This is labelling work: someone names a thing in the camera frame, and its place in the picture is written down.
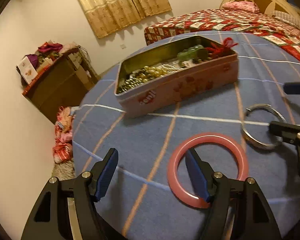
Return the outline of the silver bangle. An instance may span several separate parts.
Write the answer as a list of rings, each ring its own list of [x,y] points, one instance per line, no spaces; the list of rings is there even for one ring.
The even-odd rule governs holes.
[[[268,104],[264,104],[264,103],[257,103],[254,105],[249,106],[248,108],[246,108],[245,113],[244,113],[244,117],[243,117],[243,121],[241,122],[241,132],[243,135],[243,138],[251,145],[253,145],[256,148],[259,148],[261,150],[265,150],[265,151],[271,151],[274,150],[277,146],[282,144],[281,140],[277,140],[275,143],[270,143],[270,144],[266,144],[264,142],[261,142],[257,139],[255,139],[246,129],[245,127],[245,120],[246,118],[254,111],[256,110],[263,110],[266,112],[271,113],[272,115],[274,115],[275,117],[277,117],[277,119],[279,120],[279,123],[283,123],[286,124],[287,121],[285,120],[285,118],[283,117],[283,115],[277,111],[275,108],[273,108],[271,105]]]

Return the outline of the pink bangle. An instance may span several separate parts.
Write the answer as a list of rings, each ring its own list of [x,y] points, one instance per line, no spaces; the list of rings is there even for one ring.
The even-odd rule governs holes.
[[[231,137],[219,133],[200,133],[183,141],[172,153],[167,166],[167,181],[173,194],[191,207],[206,209],[213,199],[216,185],[213,184],[214,170],[209,163],[196,157],[194,147],[201,144],[217,144],[227,148],[237,161],[237,179],[244,181],[248,177],[249,165],[243,148]],[[178,180],[178,166],[182,158],[186,159],[187,170],[197,195],[187,192]]]

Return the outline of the red cord coin charm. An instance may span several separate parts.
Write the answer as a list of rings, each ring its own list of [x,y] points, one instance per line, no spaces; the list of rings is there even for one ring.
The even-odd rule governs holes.
[[[222,44],[217,45],[214,43],[210,43],[210,46],[206,47],[205,49],[208,51],[212,59],[217,59],[219,57],[231,55],[232,48],[237,45],[238,43],[234,42],[232,38],[227,37],[223,40]]]

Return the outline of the green jade bangle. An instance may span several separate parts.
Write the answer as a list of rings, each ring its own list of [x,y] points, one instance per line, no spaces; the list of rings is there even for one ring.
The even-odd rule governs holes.
[[[202,57],[205,58],[206,56],[207,56],[206,49],[201,44],[199,44],[179,52],[177,54],[177,59],[180,62],[183,62],[183,61],[189,61],[193,59],[198,60],[201,59]]]

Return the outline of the pile of clothes on floor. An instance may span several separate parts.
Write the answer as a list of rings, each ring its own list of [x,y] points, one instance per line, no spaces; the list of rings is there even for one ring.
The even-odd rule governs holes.
[[[72,149],[72,122],[76,107],[61,107],[55,122],[55,145],[52,148],[54,167],[52,176],[59,180],[75,177]]]

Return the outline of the red patchwork bedspread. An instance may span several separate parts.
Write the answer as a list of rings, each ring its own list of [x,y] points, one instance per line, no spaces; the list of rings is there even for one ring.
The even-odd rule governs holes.
[[[198,31],[235,31],[264,38],[300,61],[300,28],[277,16],[243,10],[206,9],[163,20],[146,27],[147,45]]]

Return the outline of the striped pillow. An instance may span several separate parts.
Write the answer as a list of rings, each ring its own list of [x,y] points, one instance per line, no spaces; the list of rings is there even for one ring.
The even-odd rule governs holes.
[[[286,12],[274,10],[272,11],[272,16],[279,21],[285,22],[291,26],[300,30],[300,20]]]

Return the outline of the blue plaid tablecloth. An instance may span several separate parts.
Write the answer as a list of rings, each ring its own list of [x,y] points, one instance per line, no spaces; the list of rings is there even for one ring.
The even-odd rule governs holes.
[[[300,176],[294,146],[270,152],[248,145],[248,132],[271,141],[273,115],[255,110],[267,104],[290,124],[300,125],[300,95],[286,95],[283,84],[300,81],[300,62],[283,49],[251,34],[204,31],[202,37],[236,43],[238,81],[139,118],[128,118],[115,98],[115,65],[83,99],[74,120],[76,174],[92,168],[112,147],[119,163],[111,184],[96,205],[98,213],[128,239],[197,239],[206,209],[182,203],[170,190],[167,167],[176,153],[195,147],[203,161],[229,178],[237,177],[236,159],[227,148],[206,143],[205,134],[220,134],[239,143],[249,161],[249,176],[265,195],[282,234],[300,219]]]

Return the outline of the cream wooden headboard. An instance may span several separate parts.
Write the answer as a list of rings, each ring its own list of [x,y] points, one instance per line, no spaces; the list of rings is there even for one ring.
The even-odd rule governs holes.
[[[226,2],[239,2],[239,1],[247,1],[247,0],[222,0],[220,9],[222,9],[222,5]],[[274,10],[286,12],[292,15],[294,18],[300,20],[300,9],[286,0],[254,0],[254,2],[258,5],[260,12],[266,15],[272,15]]]

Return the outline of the pink pillow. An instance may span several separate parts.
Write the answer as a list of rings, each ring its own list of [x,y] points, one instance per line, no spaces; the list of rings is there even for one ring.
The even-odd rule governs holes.
[[[234,2],[226,2],[222,4],[222,9],[226,10],[243,10],[251,13],[260,13],[260,9],[258,5],[254,2],[248,1],[234,1]]]

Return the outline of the brown wooden cabinet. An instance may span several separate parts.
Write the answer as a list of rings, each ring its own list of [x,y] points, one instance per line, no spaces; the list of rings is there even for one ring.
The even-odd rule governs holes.
[[[52,65],[51,72],[25,98],[55,123],[61,107],[78,106],[101,78],[82,46],[67,51]]]

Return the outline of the pink metal tin box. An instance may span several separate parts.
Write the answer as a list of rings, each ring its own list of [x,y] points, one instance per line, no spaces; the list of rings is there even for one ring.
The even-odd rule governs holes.
[[[180,62],[177,54],[201,44],[222,44],[199,35],[185,36],[137,53],[119,64],[115,97],[130,117],[145,115],[238,79],[238,55]]]

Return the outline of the white product box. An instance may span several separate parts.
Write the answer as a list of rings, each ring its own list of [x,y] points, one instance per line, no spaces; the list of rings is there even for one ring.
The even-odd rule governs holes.
[[[17,64],[17,67],[20,70],[21,76],[28,85],[38,75],[37,71],[35,70],[34,66],[27,56],[23,57],[23,59]]]

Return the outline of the pile of clothes on cabinet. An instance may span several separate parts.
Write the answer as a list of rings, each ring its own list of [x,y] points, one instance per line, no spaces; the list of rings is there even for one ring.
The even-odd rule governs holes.
[[[62,45],[49,41],[39,46],[33,54],[27,54],[24,57],[28,58],[37,72],[40,72],[44,67],[52,65],[67,51],[77,48],[79,48],[79,45],[75,42]]]

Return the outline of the beige patterned window curtain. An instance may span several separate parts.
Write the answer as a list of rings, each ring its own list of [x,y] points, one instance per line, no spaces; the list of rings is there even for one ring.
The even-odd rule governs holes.
[[[97,38],[172,10],[169,0],[79,0]]]

